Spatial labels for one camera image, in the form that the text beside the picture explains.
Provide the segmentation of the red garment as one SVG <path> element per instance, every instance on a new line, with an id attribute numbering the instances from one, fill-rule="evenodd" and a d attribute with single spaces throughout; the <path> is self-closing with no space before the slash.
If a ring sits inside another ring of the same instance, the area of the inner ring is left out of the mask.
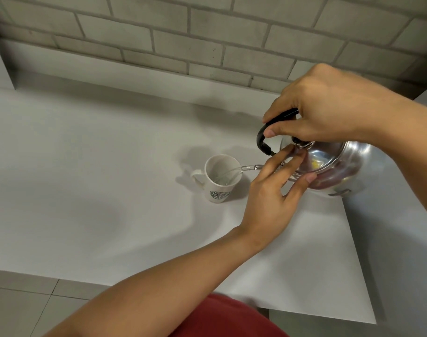
<path id="1" fill-rule="evenodd" d="M 289 337 L 255 308 L 210 294 L 168 337 Z"/>

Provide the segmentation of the person's left forearm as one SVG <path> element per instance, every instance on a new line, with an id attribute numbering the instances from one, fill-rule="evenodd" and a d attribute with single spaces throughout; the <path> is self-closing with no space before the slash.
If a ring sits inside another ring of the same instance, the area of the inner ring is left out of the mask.
<path id="1" fill-rule="evenodd" d="M 239 266 L 264 249 L 243 226 L 108 288 L 43 337 L 168 337 Z"/>

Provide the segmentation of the person's left hand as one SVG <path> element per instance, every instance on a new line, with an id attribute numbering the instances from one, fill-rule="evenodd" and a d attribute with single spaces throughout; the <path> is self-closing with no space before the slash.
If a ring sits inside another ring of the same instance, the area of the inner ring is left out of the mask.
<path id="1" fill-rule="evenodd" d="M 295 171 L 305 156 L 304 150 L 299 150 L 294 156 Z M 256 253 L 273 242 L 287 228 L 295 214 L 297 207 L 285 207 L 285 194 L 282 194 L 283 186 L 293 173 L 278 170 L 274 174 L 261 174 L 260 171 L 251 182 L 239 230 Z"/>

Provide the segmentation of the white mug with green print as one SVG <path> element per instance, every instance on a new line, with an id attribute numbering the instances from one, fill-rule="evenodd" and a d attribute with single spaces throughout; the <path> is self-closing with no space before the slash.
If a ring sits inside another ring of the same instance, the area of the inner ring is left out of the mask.
<path id="1" fill-rule="evenodd" d="M 203 169 L 194 170 L 190 177 L 202 189 L 206 200 L 220 204 L 241 180 L 241 164 L 227 154 L 217 154 L 206 161 Z"/>

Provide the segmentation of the clear water stream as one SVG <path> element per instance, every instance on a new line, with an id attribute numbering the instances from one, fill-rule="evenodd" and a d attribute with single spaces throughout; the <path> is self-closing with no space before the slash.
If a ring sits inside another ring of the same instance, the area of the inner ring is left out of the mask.
<path id="1" fill-rule="evenodd" d="M 231 179 L 237 178 L 239 175 L 241 175 L 244 172 L 247 171 L 259 171 L 263 168 L 263 164 L 253 164 L 253 165 L 247 165 L 247 166 L 240 166 L 238 168 L 234 168 L 231 170 Z"/>

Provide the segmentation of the person's right hand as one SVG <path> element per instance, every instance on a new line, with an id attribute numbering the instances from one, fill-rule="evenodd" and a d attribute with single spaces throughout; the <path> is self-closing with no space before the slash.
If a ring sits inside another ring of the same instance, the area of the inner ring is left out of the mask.
<path id="1" fill-rule="evenodd" d="M 372 118 L 368 92 L 374 85 L 382 86 L 327 64 L 317 64 L 282 90 L 262 121 L 267 124 L 279 114 L 297 108 L 300 119 L 281 122 L 308 122 L 316 137 L 303 141 L 369 143 L 365 138 L 366 124 Z"/>

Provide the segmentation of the steel kettle with black handle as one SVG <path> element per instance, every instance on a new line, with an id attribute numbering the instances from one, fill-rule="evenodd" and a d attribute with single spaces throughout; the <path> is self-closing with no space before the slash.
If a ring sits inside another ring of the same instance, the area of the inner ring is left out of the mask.
<path id="1" fill-rule="evenodd" d="M 295 182 L 302 175 L 315 173 L 309 189 L 326 198 L 344 198 L 362 192 L 382 174 L 387 156 L 376 147 L 357 141 L 303 141 L 295 136 L 283 136 L 279 149 L 294 146 L 282 165 L 288 163 L 299 150 L 306 156 L 289 179 Z"/>

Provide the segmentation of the person's right forearm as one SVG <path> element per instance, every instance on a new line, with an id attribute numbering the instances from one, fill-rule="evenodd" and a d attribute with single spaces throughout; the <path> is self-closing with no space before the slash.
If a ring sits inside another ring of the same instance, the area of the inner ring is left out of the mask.
<path id="1" fill-rule="evenodd" d="M 365 138 L 393 159 L 427 211 L 427 106 L 383 86 L 368 93 L 372 118 Z"/>

